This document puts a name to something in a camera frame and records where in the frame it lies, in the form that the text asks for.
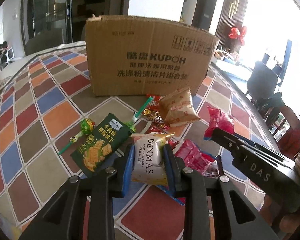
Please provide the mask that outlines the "red snack packet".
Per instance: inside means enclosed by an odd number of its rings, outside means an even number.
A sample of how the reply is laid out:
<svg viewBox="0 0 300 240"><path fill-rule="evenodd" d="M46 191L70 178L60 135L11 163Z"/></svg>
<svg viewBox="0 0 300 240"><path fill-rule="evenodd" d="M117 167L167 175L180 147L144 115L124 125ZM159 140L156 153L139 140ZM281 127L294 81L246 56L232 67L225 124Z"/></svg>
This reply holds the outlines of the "red snack packet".
<svg viewBox="0 0 300 240"><path fill-rule="evenodd" d="M209 125L204 133L204 140L212 140L212 134L216 128L234 135L235 126L234 117L232 115L229 115L223 112L221 109L215 107L208 106L207 109L210 120Z"/></svg>

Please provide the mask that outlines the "beige fortune biscuit packet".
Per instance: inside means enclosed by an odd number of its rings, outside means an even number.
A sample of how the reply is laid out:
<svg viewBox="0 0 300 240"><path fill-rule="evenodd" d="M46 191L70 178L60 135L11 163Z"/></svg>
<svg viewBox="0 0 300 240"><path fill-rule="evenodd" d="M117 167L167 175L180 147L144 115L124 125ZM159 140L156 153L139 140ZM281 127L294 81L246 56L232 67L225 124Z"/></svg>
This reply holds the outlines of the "beige fortune biscuit packet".
<svg viewBox="0 0 300 240"><path fill-rule="evenodd" d="M160 114L170 127L185 126L201 118L196 113L190 87L175 90L159 100Z"/></svg>

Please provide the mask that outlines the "white Denmas cheese ball packet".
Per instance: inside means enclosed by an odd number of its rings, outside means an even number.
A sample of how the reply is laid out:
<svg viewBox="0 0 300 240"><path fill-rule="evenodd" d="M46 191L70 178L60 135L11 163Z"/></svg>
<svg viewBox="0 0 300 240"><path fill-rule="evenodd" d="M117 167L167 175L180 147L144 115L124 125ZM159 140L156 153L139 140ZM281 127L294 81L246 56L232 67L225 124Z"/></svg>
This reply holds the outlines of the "white Denmas cheese ball packet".
<svg viewBox="0 0 300 240"><path fill-rule="evenodd" d="M168 185L163 146L172 136L172 133L132 134L134 144L132 181L148 185Z"/></svg>

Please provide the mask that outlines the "small red candy packet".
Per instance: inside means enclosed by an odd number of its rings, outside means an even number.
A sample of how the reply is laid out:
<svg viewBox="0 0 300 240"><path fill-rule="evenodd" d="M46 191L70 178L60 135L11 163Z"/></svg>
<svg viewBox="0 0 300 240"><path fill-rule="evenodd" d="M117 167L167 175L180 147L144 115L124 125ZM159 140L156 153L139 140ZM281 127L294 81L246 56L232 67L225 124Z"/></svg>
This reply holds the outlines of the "small red candy packet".
<svg viewBox="0 0 300 240"><path fill-rule="evenodd" d="M159 105L159 101L162 98L162 96L160 95L154 95L154 94L146 94L147 98L152 97L152 101L147 105L148 109L151 109L153 111L159 111L160 109L160 105Z"/></svg>

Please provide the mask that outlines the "pink-red snack packet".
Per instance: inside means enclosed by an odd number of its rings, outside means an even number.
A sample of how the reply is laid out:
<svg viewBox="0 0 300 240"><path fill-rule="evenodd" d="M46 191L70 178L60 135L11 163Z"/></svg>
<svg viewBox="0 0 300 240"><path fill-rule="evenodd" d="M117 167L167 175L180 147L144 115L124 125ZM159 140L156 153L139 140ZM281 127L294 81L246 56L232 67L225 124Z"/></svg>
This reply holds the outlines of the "pink-red snack packet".
<svg viewBox="0 0 300 240"><path fill-rule="evenodd" d="M201 175L204 175L216 160L214 156L204 153L190 140L183 142L175 156L183 159L186 167L198 171Z"/></svg>

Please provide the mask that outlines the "dark dining chair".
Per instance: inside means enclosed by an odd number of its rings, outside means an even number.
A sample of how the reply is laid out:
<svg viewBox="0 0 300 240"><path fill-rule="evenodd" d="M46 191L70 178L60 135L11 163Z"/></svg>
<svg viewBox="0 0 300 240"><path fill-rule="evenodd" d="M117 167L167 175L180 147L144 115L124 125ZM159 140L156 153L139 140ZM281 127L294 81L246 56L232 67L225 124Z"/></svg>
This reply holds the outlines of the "dark dining chair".
<svg viewBox="0 0 300 240"><path fill-rule="evenodd" d="M281 78L277 76L263 62L257 61L251 76L247 81L247 92L245 95L251 96L251 102L254 104L257 100L269 99L275 92L277 84Z"/></svg>
<svg viewBox="0 0 300 240"><path fill-rule="evenodd" d="M64 43L63 29L56 28L50 31L45 30L28 40L25 47L25 55L31 55L36 52L57 47Z"/></svg>

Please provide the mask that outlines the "gold red wrapped candy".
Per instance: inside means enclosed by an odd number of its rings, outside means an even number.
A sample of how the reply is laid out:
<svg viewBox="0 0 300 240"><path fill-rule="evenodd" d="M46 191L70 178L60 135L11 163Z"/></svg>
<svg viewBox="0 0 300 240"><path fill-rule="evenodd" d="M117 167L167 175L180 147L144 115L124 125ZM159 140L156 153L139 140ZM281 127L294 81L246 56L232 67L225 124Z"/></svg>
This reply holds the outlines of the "gold red wrapped candy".
<svg viewBox="0 0 300 240"><path fill-rule="evenodd" d="M164 122L158 111L146 108L143 110L143 115L147 117L156 127L165 130L170 129L170 126Z"/></svg>

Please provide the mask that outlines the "green cracker packet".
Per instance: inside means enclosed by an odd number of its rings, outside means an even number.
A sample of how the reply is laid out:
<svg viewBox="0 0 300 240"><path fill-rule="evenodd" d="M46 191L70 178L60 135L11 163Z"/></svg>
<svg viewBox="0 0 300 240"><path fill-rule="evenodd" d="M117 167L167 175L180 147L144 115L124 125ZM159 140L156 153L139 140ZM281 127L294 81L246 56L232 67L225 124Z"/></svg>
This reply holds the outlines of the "green cracker packet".
<svg viewBox="0 0 300 240"><path fill-rule="evenodd" d="M126 124L110 113L86 136L71 157L86 177L92 177L132 133Z"/></svg>

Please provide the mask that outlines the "green lollipop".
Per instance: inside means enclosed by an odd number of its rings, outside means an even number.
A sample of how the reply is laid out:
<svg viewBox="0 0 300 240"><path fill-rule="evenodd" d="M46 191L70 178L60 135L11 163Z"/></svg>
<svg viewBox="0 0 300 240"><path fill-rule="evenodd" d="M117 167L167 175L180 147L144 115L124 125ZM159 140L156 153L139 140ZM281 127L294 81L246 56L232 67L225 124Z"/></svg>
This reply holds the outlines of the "green lollipop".
<svg viewBox="0 0 300 240"><path fill-rule="evenodd" d="M58 152L59 155L63 154L72 144L77 142L83 135L90 135L96 128L93 120L85 118L80 123L80 131L69 139L69 142Z"/></svg>

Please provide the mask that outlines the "green-stick wrapped lollipop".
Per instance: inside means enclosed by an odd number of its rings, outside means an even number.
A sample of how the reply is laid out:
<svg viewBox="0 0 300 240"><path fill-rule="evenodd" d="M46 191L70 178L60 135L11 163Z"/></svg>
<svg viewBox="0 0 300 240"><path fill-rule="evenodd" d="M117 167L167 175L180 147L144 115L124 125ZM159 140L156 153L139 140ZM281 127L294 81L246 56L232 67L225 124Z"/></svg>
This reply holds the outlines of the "green-stick wrapped lollipop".
<svg viewBox="0 0 300 240"><path fill-rule="evenodd" d="M150 96L147 101L140 107L140 109L133 114L133 117L130 121L125 122L125 125L129 127L133 132L135 132L135 123L137 122L139 116L143 113L143 111L147 108L147 106L154 100L152 96Z"/></svg>

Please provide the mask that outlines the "red bow decoration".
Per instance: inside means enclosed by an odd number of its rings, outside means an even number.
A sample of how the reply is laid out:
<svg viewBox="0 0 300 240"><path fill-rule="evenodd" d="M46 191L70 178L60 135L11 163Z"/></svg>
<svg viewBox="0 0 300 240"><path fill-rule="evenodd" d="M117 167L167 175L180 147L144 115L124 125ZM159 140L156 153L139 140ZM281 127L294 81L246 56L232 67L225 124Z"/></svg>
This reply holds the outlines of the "red bow decoration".
<svg viewBox="0 0 300 240"><path fill-rule="evenodd" d="M241 30L236 27L231 28L229 38L232 40L238 40L239 43L243 46L245 44L244 38L247 33L246 26L243 26Z"/></svg>

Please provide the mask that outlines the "colourful checkered tablecloth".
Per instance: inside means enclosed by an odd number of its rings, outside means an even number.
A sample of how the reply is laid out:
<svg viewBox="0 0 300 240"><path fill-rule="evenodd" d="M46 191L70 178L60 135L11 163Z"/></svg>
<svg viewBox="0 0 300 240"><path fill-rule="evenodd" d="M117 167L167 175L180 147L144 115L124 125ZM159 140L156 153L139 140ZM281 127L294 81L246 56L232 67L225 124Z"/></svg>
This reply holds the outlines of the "colourful checkered tablecloth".
<svg viewBox="0 0 300 240"><path fill-rule="evenodd" d="M7 67L0 80L0 227L18 239L31 220L72 175L83 176L63 147L80 130L84 118L101 122L113 113L122 122L145 102L143 96L94 97L83 47L26 58ZM221 155L226 174L260 209L264 193L232 165L231 154L203 138L208 106L234 116L235 132L275 149L256 115L216 68L210 68L193 106L200 120L174 130L179 147L191 140L206 153Z"/></svg>

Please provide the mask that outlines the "brown cardboard box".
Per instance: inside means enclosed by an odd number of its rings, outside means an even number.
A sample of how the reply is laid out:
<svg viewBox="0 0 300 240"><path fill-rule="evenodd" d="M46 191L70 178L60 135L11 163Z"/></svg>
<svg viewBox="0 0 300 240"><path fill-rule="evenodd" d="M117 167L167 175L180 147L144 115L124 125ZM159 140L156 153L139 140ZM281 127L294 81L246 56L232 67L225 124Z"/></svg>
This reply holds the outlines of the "brown cardboard box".
<svg viewBox="0 0 300 240"><path fill-rule="evenodd" d="M180 22L102 15L85 24L95 96L167 95L188 87L196 94L219 39Z"/></svg>

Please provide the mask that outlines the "dark dining chair left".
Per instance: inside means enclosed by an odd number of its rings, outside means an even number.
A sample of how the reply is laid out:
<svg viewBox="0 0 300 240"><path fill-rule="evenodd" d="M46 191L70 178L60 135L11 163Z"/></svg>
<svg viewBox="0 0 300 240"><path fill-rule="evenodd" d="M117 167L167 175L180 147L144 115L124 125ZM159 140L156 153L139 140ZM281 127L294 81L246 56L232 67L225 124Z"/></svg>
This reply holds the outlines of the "dark dining chair left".
<svg viewBox="0 0 300 240"><path fill-rule="evenodd" d="M63 29L56 28L50 31L45 30L28 40L25 47L25 55L31 55L36 52L57 47L64 43Z"/></svg>

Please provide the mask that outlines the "black glass sliding door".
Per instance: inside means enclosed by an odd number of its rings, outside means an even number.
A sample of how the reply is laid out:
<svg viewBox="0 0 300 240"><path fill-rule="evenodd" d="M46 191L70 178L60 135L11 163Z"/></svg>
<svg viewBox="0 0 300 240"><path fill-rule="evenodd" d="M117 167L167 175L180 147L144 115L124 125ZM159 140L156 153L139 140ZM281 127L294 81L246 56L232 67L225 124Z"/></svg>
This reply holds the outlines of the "black glass sliding door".
<svg viewBox="0 0 300 240"><path fill-rule="evenodd" d="M63 41L73 42L72 0L21 0L23 45L42 31L61 28Z"/></svg>

